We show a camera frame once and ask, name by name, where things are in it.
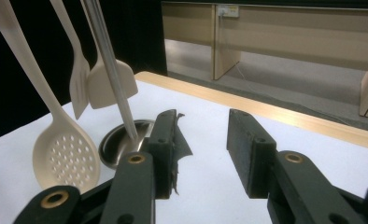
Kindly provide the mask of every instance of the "round hole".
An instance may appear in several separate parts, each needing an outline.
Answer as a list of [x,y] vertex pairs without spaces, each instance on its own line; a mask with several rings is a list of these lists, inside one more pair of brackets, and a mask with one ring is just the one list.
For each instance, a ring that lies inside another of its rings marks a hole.
[[43,208],[54,208],[63,204],[68,199],[68,192],[65,190],[58,190],[47,195],[42,201]]
[[349,223],[346,218],[338,214],[330,214],[329,219],[334,224],[348,224]]
[[117,219],[117,224],[133,224],[133,223],[134,223],[134,216],[130,214],[122,215]]
[[138,163],[141,163],[145,160],[146,158],[142,155],[133,155],[129,158],[129,163],[132,163],[132,164],[138,164]]
[[287,161],[295,162],[295,163],[301,163],[303,162],[303,158],[299,155],[288,153],[284,157]]

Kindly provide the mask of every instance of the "gray floor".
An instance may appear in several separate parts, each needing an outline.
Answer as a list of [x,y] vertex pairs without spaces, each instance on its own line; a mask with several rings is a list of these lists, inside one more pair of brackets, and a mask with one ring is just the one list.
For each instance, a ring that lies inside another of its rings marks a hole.
[[211,48],[165,40],[169,76],[368,131],[359,116],[363,71],[242,52],[219,80]]

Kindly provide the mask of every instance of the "black backdrop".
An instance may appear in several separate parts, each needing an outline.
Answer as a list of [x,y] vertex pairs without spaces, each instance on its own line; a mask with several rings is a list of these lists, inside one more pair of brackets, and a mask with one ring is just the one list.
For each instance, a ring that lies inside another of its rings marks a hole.
[[[167,74],[159,0],[100,0],[116,57],[134,73]],[[35,58],[63,105],[70,102],[73,50],[49,0],[11,0]],[[79,0],[64,4],[91,67],[96,53]],[[49,111],[0,34],[0,136]]]

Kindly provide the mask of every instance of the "white table surface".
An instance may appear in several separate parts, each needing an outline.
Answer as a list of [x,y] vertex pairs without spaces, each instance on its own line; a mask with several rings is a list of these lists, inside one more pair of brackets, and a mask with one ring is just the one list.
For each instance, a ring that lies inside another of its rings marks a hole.
[[[271,223],[266,200],[249,199],[234,169],[226,138],[229,107],[137,81],[139,93],[129,99],[134,119],[156,119],[168,109],[185,114],[179,127],[193,156],[179,161],[178,192],[156,201],[158,224]],[[71,104],[64,105],[71,118]],[[305,154],[336,187],[364,197],[368,189],[368,148],[311,133],[255,116],[277,141],[277,149]],[[12,223],[39,193],[32,165],[38,135],[51,124],[51,115],[0,137],[0,223]],[[78,124],[99,146],[103,137],[122,124],[116,105],[84,111]],[[114,171],[102,164],[99,184]]]

